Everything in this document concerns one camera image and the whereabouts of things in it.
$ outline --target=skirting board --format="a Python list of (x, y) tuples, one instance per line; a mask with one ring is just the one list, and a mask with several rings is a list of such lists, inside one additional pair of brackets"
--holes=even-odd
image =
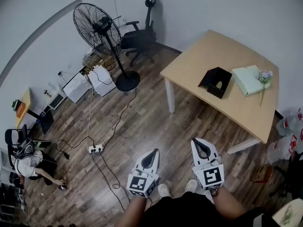
[[(156, 44), (157, 44), (158, 46), (160, 46), (160, 47), (163, 47), (163, 48), (165, 48), (165, 49), (168, 49), (168, 50), (170, 50), (170, 51), (173, 51), (173, 52), (175, 52), (175, 53), (177, 53), (177, 54), (181, 54), (181, 53), (182, 53), (182, 51), (179, 51), (179, 50), (177, 50), (177, 49), (175, 49), (175, 48), (172, 48), (172, 47), (169, 47), (169, 46), (167, 46), (167, 45), (161, 44), (161, 43), (159, 43), (159, 42), (156, 42)], [(283, 116), (282, 116), (277, 110), (275, 110), (275, 116), (277, 116), (279, 119), (283, 119)]]

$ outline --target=white shirt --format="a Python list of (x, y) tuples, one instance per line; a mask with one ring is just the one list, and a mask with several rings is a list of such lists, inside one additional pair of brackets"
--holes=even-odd
[(25, 177), (38, 176), (35, 172), (36, 166), (42, 161), (43, 156), (40, 150), (36, 150), (32, 156), (16, 159), (15, 170), (19, 175)]

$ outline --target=white sneaker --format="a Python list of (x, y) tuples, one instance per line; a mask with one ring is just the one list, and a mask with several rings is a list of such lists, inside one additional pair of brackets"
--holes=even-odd
[(160, 198), (171, 197), (171, 194), (169, 192), (169, 187), (164, 183), (162, 183), (158, 186), (158, 192), (159, 192)]
[(190, 179), (186, 184), (185, 191), (183, 194), (185, 194), (186, 192), (194, 193), (197, 189), (197, 186), (198, 186), (198, 181), (196, 179)]

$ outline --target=fan base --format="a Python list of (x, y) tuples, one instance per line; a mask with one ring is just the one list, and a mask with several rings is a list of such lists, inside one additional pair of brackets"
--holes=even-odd
[(128, 79), (125, 79), (123, 74), (120, 74), (116, 80), (118, 90), (127, 92), (136, 88), (140, 82), (140, 75), (135, 71), (126, 71)]

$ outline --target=power strip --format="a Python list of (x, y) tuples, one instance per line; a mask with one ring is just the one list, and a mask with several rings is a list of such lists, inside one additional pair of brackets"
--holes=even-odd
[(96, 146), (90, 146), (90, 147), (89, 147), (89, 153), (90, 153), (90, 154), (91, 154), (92, 152), (93, 152), (93, 153), (98, 153), (99, 151), (100, 151), (100, 152), (103, 151), (102, 144), (96, 145)]

